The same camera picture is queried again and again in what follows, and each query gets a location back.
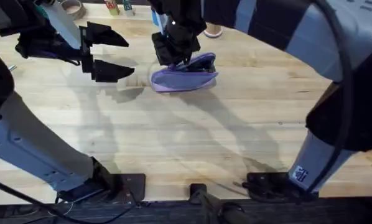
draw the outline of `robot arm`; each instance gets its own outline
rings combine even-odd
[[[108,44],[128,47],[126,40],[110,26],[88,22],[79,28],[56,0],[0,1],[0,35],[20,33],[16,50],[24,58],[60,59],[82,65],[96,82],[117,82],[133,68],[93,60],[90,47]]]
[[[248,174],[244,186],[251,198],[270,201],[278,199],[278,195],[301,197],[306,190],[316,194],[350,156],[372,149],[372,2],[328,1],[336,10],[344,31],[342,50],[347,51],[353,69],[353,117],[343,149],[332,168],[316,184],[335,151],[342,125],[344,86],[336,39],[314,1],[150,2],[158,14],[168,15],[163,33],[152,36],[161,64],[187,62],[192,52],[200,49],[197,35],[204,30],[203,21],[206,21],[240,30],[299,58],[321,76],[333,80],[307,116],[309,131],[288,174]]]
[[[41,5],[49,21],[34,4]],[[128,43],[108,26],[89,22],[88,27],[78,28],[57,1],[0,1],[0,35],[18,32],[16,50],[25,58],[61,59],[63,55],[82,61],[83,71],[91,72],[97,82],[117,82],[134,71],[94,61],[89,51],[92,44]],[[116,196],[116,200],[130,200],[122,194],[125,188],[133,189],[138,200],[144,197],[144,174],[110,174],[95,158],[78,152],[41,123],[14,91],[13,77],[1,59],[0,159],[42,179],[68,202]]]

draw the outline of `floor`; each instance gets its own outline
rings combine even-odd
[[[372,198],[323,198],[302,205],[292,203],[273,205],[251,200],[234,202],[240,204],[252,220],[265,221],[265,223],[372,223]],[[69,207],[58,209],[66,212]],[[112,204],[74,205],[68,215],[87,222],[104,222],[128,207],[127,205]],[[15,211],[14,214],[25,214],[34,211],[34,209],[31,206],[0,207],[0,216],[8,216],[13,211]],[[0,219],[0,224],[27,223],[40,217],[49,218],[33,223],[68,223],[61,220],[54,222],[55,219],[49,214],[37,212],[20,218]],[[189,205],[187,202],[156,202],[135,208],[113,223],[203,223],[203,214],[201,207]]]

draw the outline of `gray robot arm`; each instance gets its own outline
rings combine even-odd
[[[57,1],[40,1],[40,6],[44,9],[50,22],[41,17],[36,10],[34,1],[0,1],[0,34],[10,35],[42,28],[27,35],[33,38],[33,34],[38,35],[39,31],[49,32],[47,39],[41,39],[47,43],[42,48],[49,50],[45,47],[48,47],[52,41],[49,38],[55,29],[62,36],[57,41],[65,40],[55,48],[62,47],[61,50],[64,51],[61,53],[72,55],[83,62],[85,60],[83,71],[92,72],[96,81],[112,82],[118,78],[112,77],[110,74],[123,75],[121,74],[123,71],[128,76],[133,72],[133,69],[100,60],[93,62],[89,53],[92,43],[128,44],[110,27],[88,23],[88,27],[79,29]],[[33,48],[32,50],[37,49],[34,44],[30,44],[30,47]],[[94,68],[97,68],[98,65],[101,67],[97,70],[99,73],[101,71],[103,73],[94,73]],[[12,75],[1,59],[0,158],[42,179],[58,192],[58,197],[68,202],[93,197],[111,200],[120,192],[124,192],[125,188],[134,189],[135,186],[137,188],[137,190],[134,189],[135,197],[138,200],[142,200],[144,197],[144,180],[146,178],[144,174],[130,174],[132,178],[128,174],[110,174],[96,159],[78,152],[41,123],[14,91]],[[132,181],[124,182],[123,179],[132,179]],[[123,195],[117,199],[131,200],[130,198],[125,199]]]
[[[372,3],[328,2],[336,10],[346,36],[343,47],[348,50],[352,67],[357,70],[372,55]],[[342,68],[334,36],[322,12],[310,1],[205,0],[202,4],[202,16],[206,21],[245,32],[299,58],[323,77],[335,83],[342,81]],[[291,182],[303,190],[311,186],[333,153],[333,144],[325,142],[324,136],[317,128],[308,131],[302,149],[289,171]],[[331,170],[313,192],[318,192],[325,181],[356,151],[348,148],[342,150]]]

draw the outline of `butcher block tabletop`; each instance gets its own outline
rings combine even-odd
[[[222,199],[247,198],[248,172],[286,172],[307,134],[305,117],[330,81],[309,66],[237,30],[199,36],[196,55],[216,54],[216,83],[202,90],[156,93],[149,76],[161,69],[148,6],[111,16],[86,4],[76,21],[109,25],[129,47],[95,45],[97,59],[134,67],[118,83],[95,83],[60,60],[23,59],[18,35],[0,37],[0,57],[32,112],[76,150],[112,173],[144,173],[145,200],[186,200],[191,183]],[[45,203],[56,193],[40,179],[0,160],[0,182]],[[323,187],[321,197],[372,196],[372,152],[353,156]],[[0,191],[0,204],[26,203]]]

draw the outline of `black cable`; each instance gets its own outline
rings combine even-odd
[[[55,205],[59,204],[59,197],[58,197],[58,196],[56,196],[56,198],[55,198],[55,203],[54,203],[54,204],[55,204]],[[51,222],[51,223],[56,224],[56,223],[57,223],[57,220],[58,220],[57,216],[53,216],[53,219],[52,219],[52,222]]]
[[[57,205],[59,203],[59,197],[56,196],[55,198],[55,205]],[[57,217],[56,216],[49,216],[49,217],[39,217],[39,218],[36,218],[34,220],[31,220],[31,221],[28,221],[28,222],[25,222],[23,224],[30,224],[30,223],[34,223],[34,222],[37,222],[37,221],[40,221],[40,220],[45,220],[46,218],[52,218],[52,221],[51,223],[57,223]]]
[[[339,130],[337,141],[334,145],[334,151],[327,161],[327,164],[316,177],[313,183],[306,190],[309,194],[313,189],[324,179],[324,177],[330,172],[331,168],[336,163],[341,151],[348,138],[349,129],[352,121],[352,110],[353,110],[353,78],[352,78],[352,65],[349,53],[346,51],[345,35],[343,33],[342,25],[338,20],[335,10],[326,0],[312,0],[312,2],[323,12],[330,28],[333,32],[335,42],[338,47],[338,53],[340,56],[340,63],[342,67],[342,82],[343,87],[343,105],[342,105],[342,117],[341,127]]]
[[[109,219],[109,220],[107,220],[105,222],[93,223],[93,222],[86,222],[86,221],[82,221],[82,220],[76,220],[76,219],[73,219],[73,218],[68,217],[66,215],[63,215],[59,211],[57,211],[56,209],[51,208],[49,205],[46,205],[46,204],[44,204],[44,203],[42,203],[42,202],[40,202],[40,201],[38,201],[38,200],[36,200],[36,199],[34,199],[32,197],[29,197],[29,196],[27,196],[27,195],[25,195],[25,194],[23,194],[21,192],[18,192],[16,190],[14,190],[14,189],[12,189],[12,188],[10,188],[10,187],[2,184],[2,183],[0,183],[0,190],[5,191],[6,193],[9,193],[9,194],[11,194],[11,195],[13,195],[15,197],[20,198],[20,199],[23,199],[26,202],[30,202],[33,205],[36,205],[36,206],[38,206],[40,208],[43,208],[46,211],[52,213],[53,215],[56,215],[57,217],[62,218],[64,220],[68,221],[68,222],[79,223],[79,224],[108,224],[108,223],[111,223],[111,222],[115,221],[117,218],[125,215],[126,213],[128,213],[129,211],[131,211],[136,206],[136,203],[135,203],[132,207],[129,207],[129,208],[125,209],[119,215],[117,215],[114,218],[111,218],[111,219]]]

